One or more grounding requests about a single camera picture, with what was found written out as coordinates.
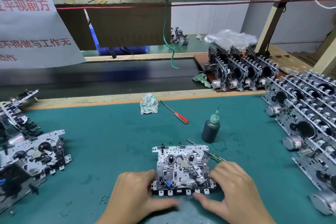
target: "right hand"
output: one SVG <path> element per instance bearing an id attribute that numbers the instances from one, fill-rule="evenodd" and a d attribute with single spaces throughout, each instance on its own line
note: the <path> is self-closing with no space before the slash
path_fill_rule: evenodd
<path id="1" fill-rule="evenodd" d="M 235 162 L 223 161 L 209 174 L 224 191 L 218 202 L 200 193 L 193 196 L 201 205 L 230 224 L 276 224 L 264 206 L 252 178 Z"/>

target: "green wire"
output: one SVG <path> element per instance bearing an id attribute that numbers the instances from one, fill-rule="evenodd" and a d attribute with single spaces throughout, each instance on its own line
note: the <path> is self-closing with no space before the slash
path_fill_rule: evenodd
<path id="1" fill-rule="evenodd" d="M 172 51 L 173 51 L 173 55 L 171 56 L 171 66 L 175 69 L 179 69 L 179 67 L 174 67 L 173 65 L 173 58 L 174 58 L 174 54 L 175 51 L 174 49 L 167 43 L 166 41 L 166 37 L 165 37 L 165 31 L 166 31 L 166 24 L 167 24 L 167 16 L 168 16 L 168 0 L 166 0 L 166 18 L 165 18 L 165 24 L 163 26 L 163 40 L 165 41 L 166 46 L 168 46 Z"/>

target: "blue component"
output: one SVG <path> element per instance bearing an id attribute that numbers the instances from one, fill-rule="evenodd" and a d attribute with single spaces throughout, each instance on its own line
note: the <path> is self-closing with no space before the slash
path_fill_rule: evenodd
<path id="1" fill-rule="evenodd" d="M 171 187 L 171 181 L 166 181 L 166 186 L 167 186 L 168 188 L 170 188 L 170 187 Z"/>

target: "oil bottle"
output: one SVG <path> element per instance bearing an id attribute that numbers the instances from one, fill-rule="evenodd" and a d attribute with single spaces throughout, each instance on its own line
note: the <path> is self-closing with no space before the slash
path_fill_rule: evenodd
<path id="1" fill-rule="evenodd" d="M 206 143 L 213 143 L 216 140 L 217 133 L 221 127 L 219 123 L 218 109 L 216 113 L 211 115 L 210 119 L 205 122 L 202 139 Z"/>

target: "stacked cassette mechanisms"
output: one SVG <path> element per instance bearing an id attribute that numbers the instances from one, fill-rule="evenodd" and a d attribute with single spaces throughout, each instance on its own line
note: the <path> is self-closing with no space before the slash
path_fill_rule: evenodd
<path id="1" fill-rule="evenodd" d="M 266 112 L 288 134 L 282 142 L 298 150 L 293 161 L 319 189 L 310 195 L 322 213 L 336 214 L 336 80 L 313 72 L 267 78 Z"/>
<path id="2" fill-rule="evenodd" d="M 258 56 L 249 48 L 242 54 L 234 46 L 229 51 L 209 47 L 208 64 L 204 70 L 215 74 L 212 87 L 223 91 L 226 91 L 226 87 L 239 91 L 245 88 L 262 89 L 267 77 L 275 77 L 279 73 L 278 65 L 273 61 Z"/>
<path id="3" fill-rule="evenodd" d="M 0 213 L 29 192 L 38 194 L 46 175 L 63 170 L 71 161 L 59 137 L 64 130 L 44 134 L 21 110 L 37 92 L 23 92 L 0 103 Z"/>

